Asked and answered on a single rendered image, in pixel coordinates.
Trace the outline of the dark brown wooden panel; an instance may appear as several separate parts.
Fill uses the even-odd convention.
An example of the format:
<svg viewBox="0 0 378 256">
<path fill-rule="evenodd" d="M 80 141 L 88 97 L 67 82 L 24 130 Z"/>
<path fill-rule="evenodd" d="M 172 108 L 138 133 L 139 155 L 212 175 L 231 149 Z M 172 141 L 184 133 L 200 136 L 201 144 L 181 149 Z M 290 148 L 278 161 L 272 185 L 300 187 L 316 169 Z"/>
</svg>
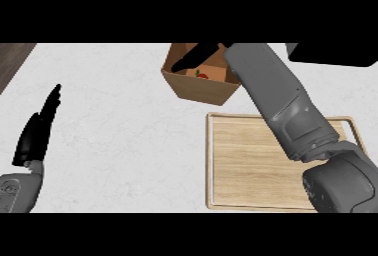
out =
<svg viewBox="0 0 378 256">
<path fill-rule="evenodd" d="M 36 48 L 36 43 L 0 43 L 0 94 Z"/>
</svg>

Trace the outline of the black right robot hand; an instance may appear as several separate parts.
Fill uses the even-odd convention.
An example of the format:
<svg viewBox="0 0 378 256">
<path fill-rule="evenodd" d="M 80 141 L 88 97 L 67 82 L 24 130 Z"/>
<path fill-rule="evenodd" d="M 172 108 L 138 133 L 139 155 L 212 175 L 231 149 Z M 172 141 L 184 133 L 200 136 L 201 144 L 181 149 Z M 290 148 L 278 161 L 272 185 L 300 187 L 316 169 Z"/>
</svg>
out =
<svg viewBox="0 0 378 256">
<path fill-rule="evenodd" d="M 231 43 L 225 43 L 223 46 L 229 48 Z M 198 43 L 185 56 L 178 60 L 172 66 L 172 72 L 176 73 L 181 70 L 195 69 L 203 64 L 210 64 L 216 67 L 226 66 L 226 60 L 223 57 L 223 52 L 226 48 L 222 49 L 218 43 Z"/>
</svg>

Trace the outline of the black appliance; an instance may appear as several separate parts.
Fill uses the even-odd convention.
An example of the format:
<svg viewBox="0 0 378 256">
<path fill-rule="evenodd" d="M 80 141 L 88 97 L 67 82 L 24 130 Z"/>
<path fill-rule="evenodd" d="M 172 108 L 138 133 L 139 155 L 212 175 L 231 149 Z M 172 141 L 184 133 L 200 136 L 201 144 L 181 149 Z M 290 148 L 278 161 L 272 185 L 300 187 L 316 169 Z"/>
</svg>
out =
<svg viewBox="0 0 378 256">
<path fill-rule="evenodd" d="M 370 67 L 378 62 L 378 47 L 370 43 L 287 43 L 293 62 Z"/>
</svg>

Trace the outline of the pale wooden tray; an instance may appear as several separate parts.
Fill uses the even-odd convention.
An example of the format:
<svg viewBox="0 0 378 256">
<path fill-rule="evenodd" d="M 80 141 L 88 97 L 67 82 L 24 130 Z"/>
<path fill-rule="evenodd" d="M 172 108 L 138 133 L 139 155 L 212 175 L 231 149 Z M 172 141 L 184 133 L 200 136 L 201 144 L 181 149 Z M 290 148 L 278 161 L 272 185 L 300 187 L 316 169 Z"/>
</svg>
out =
<svg viewBox="0 0 378 256">
<path fill-rule="evenodd" d="M 206 158 L 206 203 L 210 209 L 314 210 L 302 176 L 322 162 L 288 159 L 259 115 L 207 115 Z"/>
</svg>

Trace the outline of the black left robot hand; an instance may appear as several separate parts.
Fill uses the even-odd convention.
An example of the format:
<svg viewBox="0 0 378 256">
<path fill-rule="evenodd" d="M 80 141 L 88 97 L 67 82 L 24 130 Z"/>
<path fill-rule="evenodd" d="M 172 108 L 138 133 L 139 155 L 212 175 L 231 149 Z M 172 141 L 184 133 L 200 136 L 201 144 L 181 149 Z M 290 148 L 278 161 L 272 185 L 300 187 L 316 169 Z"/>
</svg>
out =
<svg viewBox="0 0 378 256">
<path fill-rule="evenodd" d="M 24 127 L 12 160 L 14 166 L 24 166 L 27 161 L 45 160 L 51 129 L 57 110 L 61 105 L 61 85 L 57 85 L 40 112 L 36 112 Z"/>
</svg>

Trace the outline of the brown cardboard box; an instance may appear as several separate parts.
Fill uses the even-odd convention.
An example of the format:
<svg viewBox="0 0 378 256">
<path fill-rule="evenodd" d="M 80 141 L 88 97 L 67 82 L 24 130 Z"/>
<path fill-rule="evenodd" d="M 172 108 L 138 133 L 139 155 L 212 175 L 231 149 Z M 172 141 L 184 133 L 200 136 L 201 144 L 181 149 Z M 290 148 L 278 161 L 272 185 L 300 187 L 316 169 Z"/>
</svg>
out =
<svg viewBox="0 0 378 256">
<path fill-rule="evenodd" d="M 173 64 L 194 46 L 195 43 L 172 44 L 161 73 L 179 98 L 222 106 L 241 85 L 228 63 L 225 67 L 203 64 L 195 69 L 172 72 Z M 209 79 L 195 77 L 197 70 L 201 70 Z"/>
</svg>

